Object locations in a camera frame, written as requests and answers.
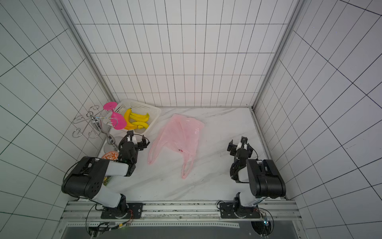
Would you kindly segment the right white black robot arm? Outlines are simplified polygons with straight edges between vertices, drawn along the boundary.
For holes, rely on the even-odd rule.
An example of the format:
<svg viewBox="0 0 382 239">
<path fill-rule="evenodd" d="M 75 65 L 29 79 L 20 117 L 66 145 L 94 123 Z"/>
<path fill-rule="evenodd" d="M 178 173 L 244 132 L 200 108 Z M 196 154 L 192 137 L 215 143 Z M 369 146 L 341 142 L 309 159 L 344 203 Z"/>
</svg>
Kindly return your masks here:
<svg viewBox="0 0 382 239">
<path fill-rule="evenodd" d="M 232 202 L 219 201 L 217 208 L 223 219 L 266 218 L 266 210 L 258 204 L 266 198 L 276 199 L 286 195 L 286 185 L 271 159 L 252 158 L 255 149 L 242 137 L 239 144 L 231 141 L 227 151 L 234 157 L 230 177 L 236 183 L 248 184 L 250 192 L 237 193 Z"/>
</svg>

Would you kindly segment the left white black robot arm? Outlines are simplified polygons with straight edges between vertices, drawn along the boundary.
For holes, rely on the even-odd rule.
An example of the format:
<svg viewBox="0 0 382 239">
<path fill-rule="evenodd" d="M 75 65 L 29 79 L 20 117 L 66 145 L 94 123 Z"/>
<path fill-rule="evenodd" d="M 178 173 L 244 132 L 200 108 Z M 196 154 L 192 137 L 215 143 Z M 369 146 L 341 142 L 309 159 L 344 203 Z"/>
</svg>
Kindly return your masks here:
<svg viewBox="0 0 382 239">
<path fill-rule="evenodd" d="M 141 218 L 142 203 L 128 203 L 125 195 L 112 191 L 103 182 L 108 176 L 130 177 L 136 168 L 138 152 L 149 144 L 145 136 L 138 142 L 135 133 L 128 131 L 118 145 L 117 160 L 84 156 L 63 178 L 62 192 L 102 205 L 101 219 Z"/>
</svg>

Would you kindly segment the white perforated plastic basket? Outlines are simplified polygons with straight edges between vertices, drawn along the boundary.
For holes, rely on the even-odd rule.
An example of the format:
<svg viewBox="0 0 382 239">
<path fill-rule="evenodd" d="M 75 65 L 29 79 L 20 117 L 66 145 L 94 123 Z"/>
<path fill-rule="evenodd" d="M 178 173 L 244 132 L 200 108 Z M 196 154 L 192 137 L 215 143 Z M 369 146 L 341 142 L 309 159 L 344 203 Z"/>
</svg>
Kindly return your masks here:
<svg viewBox="0 0 382 239">
<path fill-rule="evenodd" d="M 120 131 L 134 130 L 137 134 L 148 134 L 161 115 L 161 109 L 130 99 L 122 100 L 113 110 L 122 115 L 127 125 Z"/>
</svg>

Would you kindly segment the pink plastic bag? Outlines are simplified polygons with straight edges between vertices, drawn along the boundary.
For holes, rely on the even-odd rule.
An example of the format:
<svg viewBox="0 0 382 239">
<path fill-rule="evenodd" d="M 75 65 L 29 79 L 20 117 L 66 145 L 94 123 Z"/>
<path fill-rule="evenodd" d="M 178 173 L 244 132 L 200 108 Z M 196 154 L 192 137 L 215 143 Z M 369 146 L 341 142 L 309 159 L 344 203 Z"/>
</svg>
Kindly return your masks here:
<svg viewBox="0 0 382 239">
<path fill-rule="evenodd" d="M 148 154 L 148 163 L 153 164 L 164 147 L 180 153 L 183 157 L 181 177 L 186 179 L 193 169 L 201 131 L 205 124 L 195 118 L 174 114 L 160 130 Z"/>
</svg>

